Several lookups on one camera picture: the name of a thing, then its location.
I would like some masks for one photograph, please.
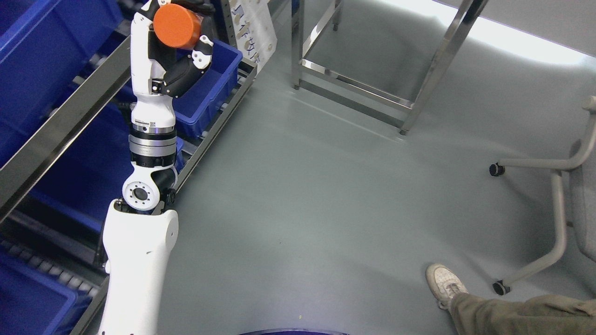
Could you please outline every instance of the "blue plastic container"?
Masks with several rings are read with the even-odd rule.
[[[116,0],[0,1],[0,166],[121,21]]]
[[[0,251],[0,334],[68,335],[90,300]]]
[[[241,60],[238,49],[215,41],[209,70],[186,94],[174,99],[178,131],[191,138],[201,136],[236,86]]]
[[[122,184],[133,171],[128,134],[120,111],[108,104],[30,195],[99,233],[110,202],[122,196]],[[178,171],[184,166],[182,145],[178,138]]]

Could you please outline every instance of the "orange object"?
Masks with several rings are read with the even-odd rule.
[[[203,18],[176,4],[161,6],[153,18],[153,30],[165,45],[192,50],[201,36]]]

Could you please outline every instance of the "shoe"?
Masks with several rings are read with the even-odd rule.
[[[461,280],[445,265],[435,263],[426,269],[426,281],[440,309],[448,309],[451,299],[459,293],[468,293]]]

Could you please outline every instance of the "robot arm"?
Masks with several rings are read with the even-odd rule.
[[[212,19],[204,17],[192,54],[176,61],[176,49],[162,43],[153,26],[158,10],[167,4],[205,15],[213,12],[203,0],[149,0],[131,24],[131,78],[137,97],[129,135],[134,171],[105,219],[110,282],[100,335],[156,334],[167,262],[178,238],[176,211],[151,213],[160,201],[169,207],[175,198],[172,98],[186,93],[211,64],[214,33]]]

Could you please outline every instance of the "black joint cover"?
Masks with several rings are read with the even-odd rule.
[[[165,91],[162,93],[170,97],[180,97],[193,87],[203,73],[204,70],[197,69],[191,58],[182,57],[163,77]]]
[[[176,154],[163,157],[149,157],[131,153],[131,161],[144,168],[154,168],[156,166],[168,166],[176,162]]]

